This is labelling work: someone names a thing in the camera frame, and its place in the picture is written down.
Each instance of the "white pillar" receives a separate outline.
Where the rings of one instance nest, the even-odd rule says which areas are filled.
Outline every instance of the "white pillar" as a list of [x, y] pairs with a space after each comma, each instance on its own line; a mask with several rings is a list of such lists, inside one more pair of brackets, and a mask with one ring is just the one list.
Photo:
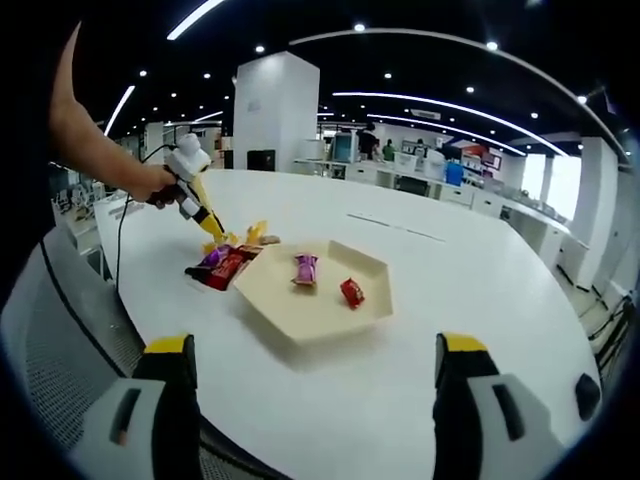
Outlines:
[[540, 191], [540, 201], [547, 203], [549, 199], [549, 189], [551, 188], [551, 177], [553, 175], [553, 157], [547, 157], [544, 163], [544, 176], [542, 177], [542, 190]]
[[570, 227], [579, 242], [565, 240], [560, 265], [577, 286], [589, 290], [611, 231], [618, 189], [618, 158], [602, 138], [583, 138], [582, 144], [580, 193]]
[[275, 150], [276, 170], [291, 172], [304, 140], [316, 138], [320, 70], [281, 52], [238, 68], [233, 125], [235, 168], [250, 150]]
[[[164, 144], [162, 132], [164, 131], [163, 123], [148, 123], [144, 129], [144, 148], [142, 149], [142, 159], [146, 158], [155, 149], [161, 147]], [[162, 164], [164, 163], [165, 152], [160, 149], [157, 153], [154, 153], [151, 158], [147, 160], [149, 164]]]

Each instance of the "person in background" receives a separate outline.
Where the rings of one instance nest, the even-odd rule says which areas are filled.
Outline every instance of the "person in background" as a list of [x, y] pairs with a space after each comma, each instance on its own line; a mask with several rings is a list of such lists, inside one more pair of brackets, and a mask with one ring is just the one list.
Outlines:
[[385, 162], [393, 162], [396, 149], [393, 148], [393, 142], [391, 139], [387, 140], [387, 144], [382, 149], [382, 156]]
[[376, 126], [373, 123], [368, 123], [367, 128], [358, 131], [359, 151], [366, 155], [367, 160], [373, 160], [373, 149], [378, 140], [373, 134], [375, 129]]
[[413, 149], [413, 154], [419, 158], [422, 158], [425, 156], [426, 153], [427, 153], [427, 148], [424, 146], [424, 141], [421, 138], [419, 138], [418, 145], [416, 146], [416, 148]]

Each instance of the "white table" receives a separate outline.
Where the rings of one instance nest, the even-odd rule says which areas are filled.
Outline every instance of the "white table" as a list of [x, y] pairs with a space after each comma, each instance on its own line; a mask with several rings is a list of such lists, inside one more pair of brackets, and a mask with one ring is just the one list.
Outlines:
[[[431, 478], [440, 331], [484, 342], [498, 368], [549, 408], [565, 445], [585, 431], [574, 386], [584, 372], [598, 379], [589, 344], [549, 270], [506, 223], [317, 177], [210, 171], [204, 182], [227, 229], [266, 219], [285, 242], [335, 239], [390, 267], [390, 321], [284, 358], [260, 337], [260, 319], [233, 287], [220, 293], [182, 274], [207, 241], [193, 222], [176, 208], [127, 217], [121, 294], [133, 322], [145, 342], [195, 335], [203, 415], [257, 458], [299, 480]], [[115, 206], [96, 206], [112, 270]]]

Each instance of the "hexagonal tray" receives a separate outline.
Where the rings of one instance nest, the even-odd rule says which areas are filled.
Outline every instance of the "hexagonal tray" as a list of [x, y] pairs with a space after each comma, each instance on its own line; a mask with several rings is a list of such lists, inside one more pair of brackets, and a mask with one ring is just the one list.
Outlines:
[[[318, 257], [315, 288], [291, 282], [298, 253]], [[340, 291], [340, 284], [349, 277], [365, 296], [357, 310], [349, 308]], [[267, 247], [234, 285], [269, 322], [299, 344], [363, 330], [393, 313], [387, 265], [334, 241]]]

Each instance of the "ceiling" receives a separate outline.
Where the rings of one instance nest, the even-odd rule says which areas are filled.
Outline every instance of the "ceiling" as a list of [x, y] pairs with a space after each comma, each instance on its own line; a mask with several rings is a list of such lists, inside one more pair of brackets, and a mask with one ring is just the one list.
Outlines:
[[[615, 134], [627, 127], [608, 108], [617, 102], [617, 113], [624, 111], [631, 92], [625, 82], [626, 67], [613, 60], [610, 51], [620, 32], [626, 32], [607, 20], [612, 15], [619, 23], [619, 11], [594, 8], [591, 12], [585, 10], [590, 7], [581, 6], [578, 22], [578, 9], [568, 1], [395, 0], [372, 5], [364, 0], [226, 0], [176, 41], [166, 40], [202, 2], [116, 0], [101, 2], [87, 16], [74, 61], [78, 99], [96, 121], [106, 123], [126, 88], [136, 85], [112, 137], [141, 132], [142, 118], [145, 122], [184, 121], [229, 111], [234, 94], [231, 77], [239, 65], [259, 56], [257, 45], [265, 47], [264, 55], [289, 50], [318, 66], [320, 103], [348, 119], [365, 121], [367, 113], [410, 117], [405, 108], [420, 108], [439, 112], [447, 120], [454, 117], [457, 128], [504, 143], [523, 136], [468, 113], [395, 99], [337, 98], [332, 96], [336, 91], [442, 100], [540, 135], [564, 131], [603, 135], [586, 111], [558, 88], [486, 50], [395, 34], [350, 35], [289, 46], [295, 39], [350, 30], [358, 22], [367, 27], [447, 33], [483, 44], [495, 40], [501, 50], [542, 69], [576, 95], [591, 94], [589, 107]], [[141, 70], [148, 75], [141, 78]], [[205, 79], [205, 73], [211, 78]], [[385, 73], [392, 78], [386, 79]], [[473, 94], [466, 92], [467, 86], [475, 88]], [[531, 118], [532, 112], [539, 114], [538, 119]], [[577, 145], [568, 148], [577, 153]]]

